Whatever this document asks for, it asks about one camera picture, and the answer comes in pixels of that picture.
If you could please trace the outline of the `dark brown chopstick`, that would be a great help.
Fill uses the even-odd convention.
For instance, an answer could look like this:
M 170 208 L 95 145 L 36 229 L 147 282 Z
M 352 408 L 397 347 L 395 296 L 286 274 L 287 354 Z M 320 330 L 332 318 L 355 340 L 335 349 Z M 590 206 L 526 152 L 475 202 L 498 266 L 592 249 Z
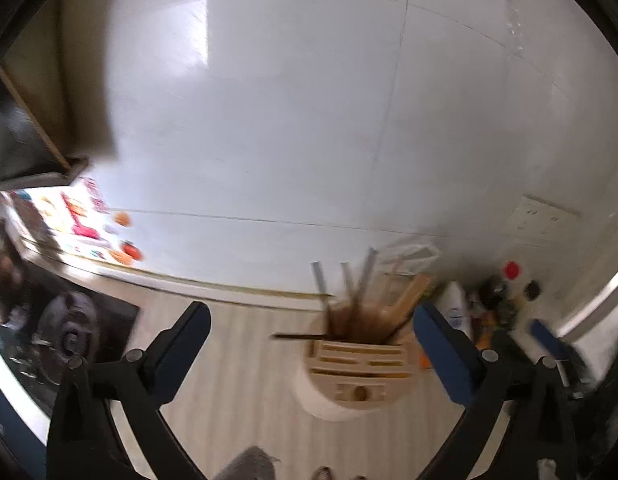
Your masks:
M 274 340 L 333 340 L 324 334 L 275 333 L 270 336 Z

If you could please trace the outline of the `orange packaged goods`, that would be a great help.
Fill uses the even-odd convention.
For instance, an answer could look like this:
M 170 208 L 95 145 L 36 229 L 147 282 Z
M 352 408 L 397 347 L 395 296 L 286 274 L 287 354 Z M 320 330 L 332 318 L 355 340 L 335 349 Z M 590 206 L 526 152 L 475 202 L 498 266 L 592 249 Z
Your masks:
M 498 272 L 471 290 L 468 305 L 476 348 L 489 348 L 497 330 L 507 333 L 514 330 L 522 310 L 536 301 L 541 292 L 541 283 L 524 278 L 522 266 L 515 260 L 507 261 Z

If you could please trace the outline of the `black stove top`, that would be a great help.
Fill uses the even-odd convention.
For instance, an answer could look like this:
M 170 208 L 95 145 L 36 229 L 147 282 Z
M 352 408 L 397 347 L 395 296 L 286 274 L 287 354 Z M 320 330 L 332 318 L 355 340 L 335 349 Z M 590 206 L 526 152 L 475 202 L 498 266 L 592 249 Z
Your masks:
M 0 325 L 0 355 L 32 401 L 50 416 L 62 374 L 74 356 L 122 358 L 140 309 L 24 263 L 20 301 Z

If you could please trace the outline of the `white bottle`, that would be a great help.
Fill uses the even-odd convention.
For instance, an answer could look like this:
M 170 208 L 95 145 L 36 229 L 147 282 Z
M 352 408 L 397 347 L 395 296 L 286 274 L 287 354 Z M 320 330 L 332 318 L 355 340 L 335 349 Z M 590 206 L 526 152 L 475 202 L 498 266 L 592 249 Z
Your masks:
M 458 282 L 445 284 L 436 293 L 434 305 L 454 330 L 459 330 L 470 340 L 474 339 L 466 295 Z

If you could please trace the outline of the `striped cat placemat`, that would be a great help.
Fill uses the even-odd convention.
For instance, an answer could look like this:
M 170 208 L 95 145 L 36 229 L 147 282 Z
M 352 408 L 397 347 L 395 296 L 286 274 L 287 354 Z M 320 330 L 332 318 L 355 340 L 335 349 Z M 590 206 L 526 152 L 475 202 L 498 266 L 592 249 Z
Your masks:
M 320 467 L 338 479 L 414 479 L 460 418 L 437 375 L 425 370 L 395 404 L 348 422 L 309 415 L 292 391 L 296 342 L 308 311 L 210 304 L 212 329 L 173 402 L 161 409 L 198 468 L 213 478 L 258 446 L 280 479 L 307 479 Z

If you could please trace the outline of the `cream cylindrical utensil holder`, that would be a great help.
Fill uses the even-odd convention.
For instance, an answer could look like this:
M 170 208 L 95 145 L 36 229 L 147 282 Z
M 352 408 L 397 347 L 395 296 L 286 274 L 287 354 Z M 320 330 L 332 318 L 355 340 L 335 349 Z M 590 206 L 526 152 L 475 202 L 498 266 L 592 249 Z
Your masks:
M 406 396 L 418 369 L 416 338 L 402 328 L 395 344 L 305 340 L 296 356 L 292 391 L 310 415 L 344 422 Z

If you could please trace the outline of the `white wall socket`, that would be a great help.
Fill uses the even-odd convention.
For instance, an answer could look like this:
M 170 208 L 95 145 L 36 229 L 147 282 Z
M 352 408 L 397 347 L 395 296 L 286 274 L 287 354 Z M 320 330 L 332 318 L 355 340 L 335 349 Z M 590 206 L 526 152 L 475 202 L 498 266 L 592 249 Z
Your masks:
M 504 223 L 503 233 L 521 240 L 562 244 L 577 229 L 580 216 L 544 200 L 524 196 Z

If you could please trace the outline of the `fruit sticker wall strip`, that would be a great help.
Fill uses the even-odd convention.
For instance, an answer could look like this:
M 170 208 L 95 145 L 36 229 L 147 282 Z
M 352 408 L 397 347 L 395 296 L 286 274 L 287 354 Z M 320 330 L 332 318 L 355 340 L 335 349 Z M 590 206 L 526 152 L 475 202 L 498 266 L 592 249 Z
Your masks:
M 8 191 L 2 199 L 20 237 L 39 248 L 127 268 L 144 259 L 131 240 L 130 214 L 109 208 L 91 177 Z

